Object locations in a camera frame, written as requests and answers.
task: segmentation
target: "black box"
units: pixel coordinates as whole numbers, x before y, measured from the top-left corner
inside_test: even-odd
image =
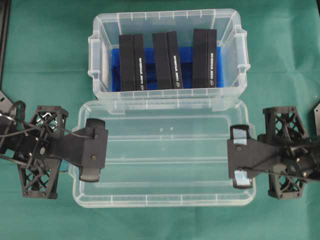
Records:
[[[133,45],[135,61],[135,90],[147,90],[144,36],[142,34],[133,35]]]
[[[193,30],[192,88],[207,87],[207,29]]]
[[[152,34],[157,88],[172,89],[167,33]]]
[[[192,88],[217,86],[217,30],[193,30]]]
[[[217,30],[207,30],[207,71],[206,87],[217,87]]]
[[[131,34],[119,35],[121,91],[135,91],[134,39]]]
[[[180,56],[178,48],[178,39],[176,31],[168,31],[166,33],[169,50],[169,63],[171,69],[171,80],[173,89],[183,89]]]

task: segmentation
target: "cable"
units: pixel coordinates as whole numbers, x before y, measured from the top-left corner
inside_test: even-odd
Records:
[[[0,135],[0,138],[6,138],[6,137],[12,137],[12,136],[15,136],[15,135],[19,135],[19,134],[23,134],[23,133],[27,133],[29,131],[33,131],[33,130],[37,130],[37,129],[41,129],[41,127],[45,127],[45,126],[51,126],[51,127],[55,127],[57,129],[60,129],[66,133],[69,133],[75,137],[78,137],[78,138],[84,138],[84,139],[92,139],[93,137],[91,136],[86,136],[86,135],[80,135],[80,134],[76,134],[68,129],[65,129],[63,127],[60,127],[60,126],[57,126],[55,124],[51,124],[51,123],[44,123],[44,124],[41,124],[41,125],[33,125],[33,124],[30,124],[28,122],[25,122],[23,120],[20,120],[20,119],[15,119],[16,121],[22,123],[22,124],[25,124],[27,126],[29,126],[30,128],[27,128],[27,129],[24,129],[24,130],[21,130],[21,131],[17,131],[17,132],[13,132],[13,133],[8,133],[8,134],[3,134],[3,135]]]
[[[34,127],[31,127],[31,128],[27,128],[27,129],[24,129],[24,130],[21,130],[21,131],[16,131],[16,132],[12,132],[12,133],[2,134],[2,135],[0,135],[0,138],[12,137],[12,136],[24,134],[24,133],[27,133],[27,132],[30,132],[30,131],[33,131],[33,130],[39,130],[39,128],[41,128],[41,127],[43,127],[43,126],[45,126],[45,124],[39,125],[39,126],[34,126]]]
[[[71,134],[71,135],[73,135],[73,136],[75,136],[75,137],[78,137],[78,138],[93,139],[92,136],[79,135],[79,134],[76,134],[76,133],[74,133],[74,132],[72,132],[72,131],[70,131],[70,130],[68,130],[68,129],[65,129],[65,128],[63,128],[63,127],[60,127],[60,126],[57,126],[57,125],[54,125],[54,124],[48,123],[48,125],[49,125],[49,126],[52,126],[52,127],[55,127],[55,128],[57,128],[57,129],[60,129],[60,130],[62,130],[62,131],[64,131],[64,132],[66,132],[66,133],[68,133],[68,134]]]
[[[7,157],[7,156],[1,155],[1,154],[0,154],[0,159],[8,160],[8,161],[10,161],[10,162],[13,162],[13,163],[15,163],[15,164],[18,164],[18,165],[21,165],[21,166],[24,166],[24,167],[27,167],[27,166],[28,166],[28,164],[25,163],[25,162],[18,161],[18,160],[15,160],[15,159],[11,158],[11,157]]]
[[[250,167],[244,167],[244,168],[242,168],[242,169],[243,169],[243,170],[248,170],[248,171],[253,171],[253,172],[266,173],[266,174],[275,175],[275,176],[283,176],[283,177],[288,177],[288,178],[296,178],[296,179],[299,179],[299,180],[310,180],[310,181],[313,181],[313,179],[308,178],[308,177],[288,175],[288,174],[283,174],[283,173],[277,173],[277,172],[274,172],[274,171],[266,171],[266,170],[252,169],[252,168],[250,168]]]

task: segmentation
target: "clear plastic storage box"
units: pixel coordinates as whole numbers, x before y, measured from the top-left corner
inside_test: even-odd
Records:
[[[195,28],[217,29],[224,87],[112,92],[111,52],[120,34],[176,30],[180,46],[192,46]],[[256,195],[233,188],[228,178],[230,126],[255,129],[237,99],[250,68],[247,33],[232,9],[111,13],[98,15],[89,38],[89,70],[98,101],[85,103],[75,131],[86,119],[105,120],[109,131],[100,181],[79,180],[71,165],[73,197],[86,208],[240,206]]]
[[[152,48],[152,34],[176,31],[179,47],[193,45],[194,29],[217,29],[221,47],[224,87],[112,92],[112,50],[119,48],[119,35],[143,34],[144,47]],[[107,13],[93,21],[89,43],[89,69],[95,96],[108,99],[234,97],[247,87],[250,68],[247,32],[233,9]]]
[[[73,197],[83,207],[234,206],[255,197],[255,183],[235,189],[228,178],[230,126],[250,125],[240,100],[91,101],[74,130],[88,118],[105,120],[109,135],[99,182],[80,181],[70,165]]]

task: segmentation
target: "robotic arm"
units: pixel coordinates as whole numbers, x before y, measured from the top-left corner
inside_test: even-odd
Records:
[[[62,159],[79,168],[81,181],[99,181],[108,140],[104,121],[91,118],[71,132],[65,129],[69,113],[60,106],[38,106],[30,122],[25,108],[0,92],[0,158],[17,164],[23,197],[56,199]]]
[[[263,110],[266,133],[257,140],[249,126],[234,125],[227,141],[229,178],[235,188],[251,188],[252,178],[269,175],[271,197],[302,196],[306,183],[320,181],[320,137],[309,137],[296,107]]]

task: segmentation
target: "green tabletop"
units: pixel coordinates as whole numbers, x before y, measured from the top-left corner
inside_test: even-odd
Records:
[[[67,128],[81,105],[94,99],[88,70],[88,36],[96,15],[232,8],[247,30],[251,69],[240,99],[257,133],[262,108],[296,105],[315,134],[320,102],[320,18],[315,0],[12,0],[3,91],[27,105],[61,105]],[[17,167],[0,161],[0,239],[242,240],[319,239],[320,184],[303,197],[267,195],[268,176],[256,178],[256,198],[243,207],[86,209],[72,197],[73,181],[59,176],[57,200],[23,198]]]

